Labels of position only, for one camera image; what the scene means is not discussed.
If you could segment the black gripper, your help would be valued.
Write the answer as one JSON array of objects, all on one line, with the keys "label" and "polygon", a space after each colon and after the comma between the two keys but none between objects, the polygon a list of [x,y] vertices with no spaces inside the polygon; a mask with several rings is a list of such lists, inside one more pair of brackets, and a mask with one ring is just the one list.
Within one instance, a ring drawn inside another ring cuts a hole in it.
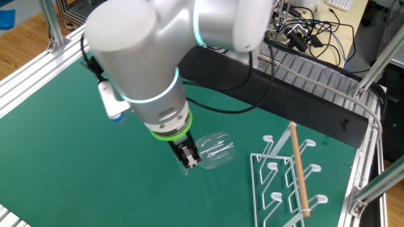
[{"label": "black gripper", "polygon": [[194,139],[188,131],[179,139],[168,142],[179,163],[185,168],[192,168],[201,161]]}]

